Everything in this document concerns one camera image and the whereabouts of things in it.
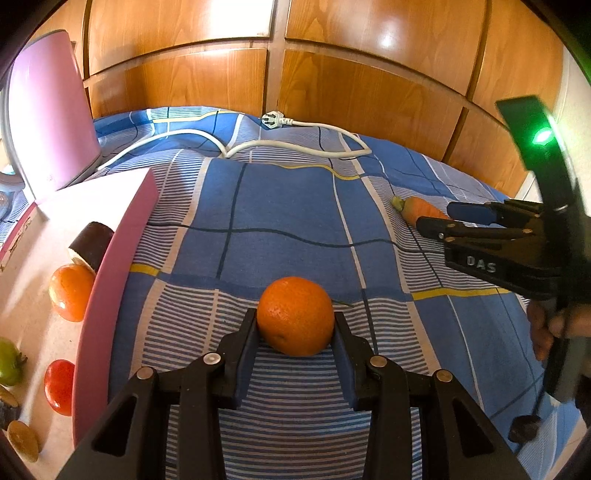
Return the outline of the person right hand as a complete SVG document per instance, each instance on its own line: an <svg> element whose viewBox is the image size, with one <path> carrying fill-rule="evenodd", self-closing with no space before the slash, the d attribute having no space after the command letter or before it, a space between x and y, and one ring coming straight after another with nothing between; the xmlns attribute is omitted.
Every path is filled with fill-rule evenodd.
<svg viewBox="0 0 591 480"><path fill-rule="evenodd" d="M540 302L531 300L527 307L530 338L538 361L548 358L555 339L590 337L591 312L589 304L577 304L551 316Z"/></svg>

